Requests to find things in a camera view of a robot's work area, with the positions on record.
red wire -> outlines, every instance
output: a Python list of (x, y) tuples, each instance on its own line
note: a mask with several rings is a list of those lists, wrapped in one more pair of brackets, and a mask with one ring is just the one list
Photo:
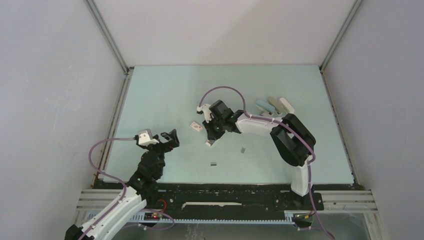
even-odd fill
[(163, 213), (165, 211), (165, 209), (167, 209), (167, 202), (165, 200), (163, 200), (162, 198), (157, 200), (158, 202), (163, 202), (163, 209), (161, 210), (161, 212)]

light blue table surface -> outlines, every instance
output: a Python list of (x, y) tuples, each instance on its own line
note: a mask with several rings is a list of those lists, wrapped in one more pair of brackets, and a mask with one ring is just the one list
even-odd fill
[[(260, 114), (258, 99), (286, 98), (295, 115), (316, 138), (312, 181), (316, 184), (351, 184), (353, 177), (330, 102), (316, 65), (137, 66), (134, 69), (116, 137), (133, 137), (151, 129), (153, 135), (177, 130), (180, 147), (165, 154), (166, 167), (158, 182), (273, 184), (290, 183), (291, 172), (271, 137), (225, 133), (212, 147), (196, 106), (216, 86), (231, 86), (245, 97), (247, 111)], [(211, 92), (204, 103), (221, 99), (234, 112), (243, 109), (239, 95), (229, 89)], [(145, 150), (135, 142), (116, 141), (106, 172), (127, 181)]]

metal frame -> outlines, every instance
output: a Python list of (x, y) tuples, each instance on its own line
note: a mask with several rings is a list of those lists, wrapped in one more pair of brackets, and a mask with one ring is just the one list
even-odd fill
[(324, 60), (322, 61), (321, 65), (319, 66), (319, 69), (321, 69), (322, 73), (327, 68), (327, 65), (329, 64), (331, 58), (333, 57), (333, 54), (335, 53), (337, 47), (339, 46), (340, 41), (343, 39), (346, 32), (348, 31), (349, 26), (351, 25), (353, 19), (357, 15), (363, 2), (364, 0), (356, 0), (353, 3), (352, 8), (350, 9), (346, 19), (344, 20), (340, 30), (337, 33), (337, 36), (335, 37), (333, 43), (331, 44), (330, 49), (328, 50), (326, 56), (324, 57)]
[[(106, 138), (112, 138), (115, 135), (116, 128), (118, 126), (119, 118), (121, 115), (121, 111), (123, 109), (123, 105), (125, 102), (126, 94), (128, 91), (128, 87), (131, 81), (131, 77), (133, 74), (133, 69), (129, 69), (127, 64), (124, 61), (123, 56), (121, 55), (119, 48), (114, 41), (112, 34), (110, 33), (96, 3), (95, 0), (84, 0), (86, 2), (86, 5), (88, 9), (90, 10), (94, 20), (96, 21), (100, 31), (102, 32), (107, 44), (109, 45), (113, 55), (119, 62), (119, 65), (121, 66), (122, 70), (126, 74), (125, 79), (122, 81), (122, 85), (120, 87), (119, 95), (116, 100), (116, 104), (113, 108), (113, 115), (110, 121), (109, 129), (106, 133)], [(348, 190), (322, 190), (324, 188), (320, 188), (315, 190), (315, 193), (320, 193), (322, 196), (323, 206), (324, 210), (319, 211), (319, 213), (322, 214), (331, 214), (331, 213), (345, 213), (345, 214), (353, 214), (353, 213), (360, 213), (364, 215), (366, 225), (368, 227), (368, 232), (370, 235), (371, 240), (386, 240), (388, 239), (385, 230), (380, 218), (380, 215), (378, 213), (377, 206), (374, 202), (374, 197), (372, 195), (372, 192), (369, 190), (357, 190), (359, 183), (358, 177), (355, 175), (355, 165), (352, 163), (351, 158), (349, 156), (348, 148), (345, 142), (345, 139), (342, 134), (342, 129), (340, 128), (340, 124), (336, 115), (336, 111), (334, 109), (333, 101), (331, 98), (331, 93), (328, 89), (326, 79), (325, 79), (325, 69), (327, 65), (329, 64), (333, 54), (335, 53), (337, 47), (340, 44), (340, 41), (343, 39), (343, 36), (346, 34), (349, 26), (351, 25), (354, 17), (357, 15), (358, 10), (360, 9), (360, 6), (364, 0), (356, 0), (353, 4), (348, 16), (346, 17), (345, 21), (343, 22), (334, 42), (332, 43), (330, 49), (328, 50), (322, 64), (320, 65), (320, 70), (322, 74), (322, 80), (324, 82), (325, 89), (327, 91), (328, 99), (332, 105), (334, 118), (337, 123), (338, 130), (340, 132), (340, 138), (342, 139), (345, 152), (347, 155), (347, 159), (349, 160), (349, 163), (351, 165), (351, 171), (355, 179), (354, 186), (351, 187), (342, 187), (342, 189), (348, 189)], [(109, 156), (109, 153), (112, 148), (112, 143), (108, 142), (105, 143), (102, 148), (102, 154), (100, 156), (99, 164), (98, 166), (101, 169), (105, 169), (107, 165), (107, 158)], [(95, 175), (94, 181), (98, 180), (98, 176)], [(78, 205), (75, 210), (75, 215), (73, 218), (73, 223), (77, 224), (78, 226), (81, 225), (87, 217), (90, 217), (90, 214), (95, 214), (96, 211), (100, 211), (100, 209), (104, 208), (108, 203), (110, 203), (111, 200), (113, 200), (117, 193), (119, 192), (119, 189), (85, 189), (81, 192), (81, 196), (78, 202)], [(291, 224), (291, 217), (293, 214), (301, 214), (305, 211), (290, 211), (286, 210), (284, 211), (285, 219), (281, 220), (238, 220), (238, 221), (232, 221), (232, 220), (204, 220), (204, 219), (176, 219), (175, 221), (177, 223), (235, 223), (235, 224), (243, 224), (243, 223), (249, 223), (249, 224)], [(138, 213), (134, 215), (130, 222), (143, 222), (143, 213)]]
[(84, 0), (84, 2), (87, 5), (88, 9), (90, 10), (91, 15), (93, 16), (95, 22), (97, 23), (99, 30), (103, 34), (107, 45), (109, 45), (110, 50), (112, 50), (113, 55), (115, 56), (116, 60), (119, 62), (119, 65), (122, 68), (123, 72), (125, 74), (128, 73), (128, 66), (125, 63), (125, 60), (122, 57), (122, 54), (119, 51), (117, 43), (115, 42), (114, 38), (112, 37), (112, 34), (109, 31), (109, 28), (105, 23), (105, 20), (103, 19), (102, 15), (100, 14), (99, 8), (97, 7), (95, 1), (94, 0)]

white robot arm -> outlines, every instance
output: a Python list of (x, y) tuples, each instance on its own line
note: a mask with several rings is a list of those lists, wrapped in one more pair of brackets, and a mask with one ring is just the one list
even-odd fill
[[(233, 112), (221, 100), (214, 104), (204, 104), (197, 107), (198, 114), (204, 114), (204, 128), (207, 131), (208, 146), (227, 132), (238, 134), (251, 133), (262, 136), (271, 136), (281, 158), (290, 165), (291, 190), (303, 197), (308, 193), (308, 167), (307, 162), (312, 156), (306, 147), (297, 139), (290, 136), (282, 126), (272, 121), (270, 117), (257, 116), (255, 119), (246, 116), (242, 110)], [(316, 140), (294, 114), (276, 117), (273, 120), (287, 124), (299, 134), (313, 149)]]
[(135, 136), (137, 145), (146, 151), (141, 156), (138, 168), (126, 183), (126, 187), (95, 217), (82, 226), (72, 225), (65, 240), (111, 240), (128, 220), (144, 209), (157, 191), (156, 180), (161, 178), (165, 166), (165, 153), (180, 146), (177, 131), (163, 132), (167, 142), (158, 135), (152, 136), (149, 129)]

light blue block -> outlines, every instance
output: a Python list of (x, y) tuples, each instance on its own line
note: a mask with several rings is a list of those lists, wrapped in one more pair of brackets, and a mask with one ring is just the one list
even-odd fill
[[(227, 85), (245, 97), (247, 111), (261, 114), (256, 100), (285, 97), (296, 116), (316, 138), (312, 181), (319, 184), (353, 183), (326, 89), (316, 65), (137, 66), (134, 69), (116, 137), (133, 137), (150, 128), (156, 135), (177, 130), (180, 147), (165, 154), (164, 183), (290, 183), (290, 168), (271, 137), (225, 133), (212, 147), (205, 145), (206, 131), (196, 107), (209, 89)], [(204, 103), (221, 99), (233, 111), (243, 108), (230, 89), (211, 92)], [(127, 181), (137, 169), (144, 150), (135, 142), (116, 141), (106, 172)]]
[(269, 104), (268, 102), (265, 102), (263, 100), (260, 100), (260, 99), (256, 101), (256, 105), (258, 107), (263, 108), (265, 111), (268, 111), (269, 113), (273, 113), (273, 112), (276, 111), (276, 107), (275, 106)]

